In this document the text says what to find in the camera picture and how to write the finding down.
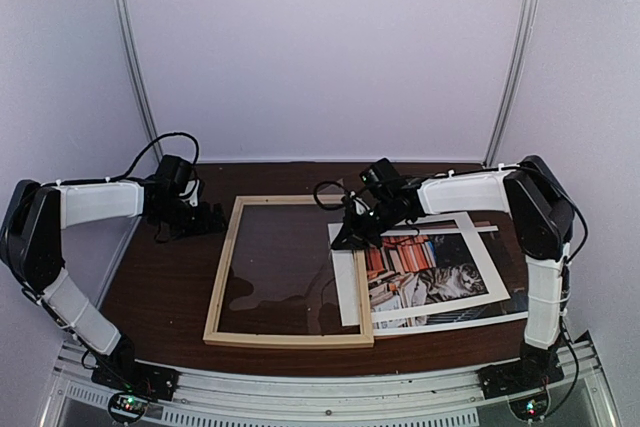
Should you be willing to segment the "white mat board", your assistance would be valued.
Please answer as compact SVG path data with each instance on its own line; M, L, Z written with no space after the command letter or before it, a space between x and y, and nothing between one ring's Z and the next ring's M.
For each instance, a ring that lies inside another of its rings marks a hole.
M489 284L489 292L480 296L478 298L478 302L480 304L485 302L490 303L508 298L509 293L504 286L501 275L493 265L487 250L476 232L476 223L473 222L466 213L423 217L414 224L402 222L382 234L382 244L383 239L390 236L406 236L412 233L417 233L419 235L430 234L432 232L429 229L431 225L449 221L453 221L456 224L456 230L463 235L484 280ZM370 310L373 324L382 320L412 318L442 312L444 310L443 307L427 305L373 313L370 307L368 280L364 260L364 253L366 249L353 252L331 252L339 309L343 325L354 326L359 323L360 307L362 305Z

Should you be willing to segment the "cat photo print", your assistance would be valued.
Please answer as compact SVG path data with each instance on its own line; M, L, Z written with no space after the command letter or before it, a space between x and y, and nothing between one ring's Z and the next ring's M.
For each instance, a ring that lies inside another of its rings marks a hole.
M499 228L475 224L509 297L482 303L489 292L477 263L453 221L431 225L430 234L412 233L383 239L381 248L364 253L373 313L436 305L442 312L373 324L379 337L458 330L524 320L528 313L526 276L510 268L511 256Z

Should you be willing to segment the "clear acrylic sheet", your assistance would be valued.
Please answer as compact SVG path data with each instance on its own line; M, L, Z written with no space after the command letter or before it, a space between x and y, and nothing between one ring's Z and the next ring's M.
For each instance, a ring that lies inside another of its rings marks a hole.
M349 335L342 324L328 225L340 211L247 205L236 236L218 330L263 335Z

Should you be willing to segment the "light wooden picture frame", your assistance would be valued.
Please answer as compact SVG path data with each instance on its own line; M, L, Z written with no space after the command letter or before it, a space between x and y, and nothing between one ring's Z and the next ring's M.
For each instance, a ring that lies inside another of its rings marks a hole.
M354 349L374 344L364 254L346 254L357 321L344 326L329 225L339 194L235 199L203 341L265 349Z

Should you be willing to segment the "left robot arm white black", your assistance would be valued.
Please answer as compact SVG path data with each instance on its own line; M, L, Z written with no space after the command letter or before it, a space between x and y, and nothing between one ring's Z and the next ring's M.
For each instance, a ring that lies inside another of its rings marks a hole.
M137 389L144 371L131 341L108 321L73 281L62 255L63 230L114 218L146 218L179 239L225 231L220 205L201 200L193 163L162 157L147 178L128 176L40 184L21 180L1 227L1 260L23 293L41 305L88 349L107 358L106 376L123 391Z

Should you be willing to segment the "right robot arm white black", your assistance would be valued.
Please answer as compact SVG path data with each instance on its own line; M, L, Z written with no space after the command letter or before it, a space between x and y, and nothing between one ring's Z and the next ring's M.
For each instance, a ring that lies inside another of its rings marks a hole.
M511 218L528 272L528 319L512 377L519 387L535 387L555 363L576 255L573 223L580 217L544 160L530 155L507 166L417 177L382 158L360 179L362 188L342 197L335 251L379 247L391 228L430 215L497 211Z

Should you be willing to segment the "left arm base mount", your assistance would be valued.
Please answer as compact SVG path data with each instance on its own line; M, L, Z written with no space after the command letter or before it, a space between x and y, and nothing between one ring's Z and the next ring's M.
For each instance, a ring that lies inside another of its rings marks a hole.
M91 374L91 381L118 391L134 393L153 401L171 401L178 384L179 373L175 369L137 363L131 377L117 376L99 366Z

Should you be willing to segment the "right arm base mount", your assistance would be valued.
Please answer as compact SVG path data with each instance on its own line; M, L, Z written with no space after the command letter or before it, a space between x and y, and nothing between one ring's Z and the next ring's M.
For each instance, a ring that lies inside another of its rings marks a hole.
M522 361L488 365L479 369L477 375L485 399L542 389L564 379L561 367L529 369Z

